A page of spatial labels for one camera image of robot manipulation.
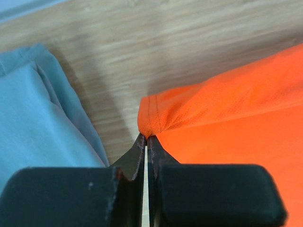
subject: orange fabric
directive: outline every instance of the orange fabric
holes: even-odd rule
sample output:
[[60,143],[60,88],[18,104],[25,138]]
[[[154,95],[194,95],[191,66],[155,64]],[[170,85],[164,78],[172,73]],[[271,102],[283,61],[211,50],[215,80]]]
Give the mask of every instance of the orange fabric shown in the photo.
[[303,226],[303,44],[141,100],[139,131],[181,163],[254,163]]

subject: wooden floor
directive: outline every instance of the wooden floor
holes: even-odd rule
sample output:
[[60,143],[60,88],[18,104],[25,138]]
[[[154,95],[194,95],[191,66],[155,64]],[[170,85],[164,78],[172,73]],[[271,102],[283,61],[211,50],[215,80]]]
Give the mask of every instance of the wooden floor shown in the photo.
[[137,137],[142,96],[301,43],[302,12],[302,0],[70,0],[0,25],[0,51],[45,44],[112,163]]

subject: fabric fold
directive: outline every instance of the fabric fold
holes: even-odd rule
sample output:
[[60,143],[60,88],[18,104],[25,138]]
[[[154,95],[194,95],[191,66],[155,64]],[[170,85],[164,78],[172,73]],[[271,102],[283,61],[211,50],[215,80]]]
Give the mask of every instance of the fabric fold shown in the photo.
[[302,58],[300,45],[206,82],[145,97],[138,113],[139,130],[149,137],[301,105]]
[[25,167],[106,167],[101,140],[41,44],[0,54],[0,192]]

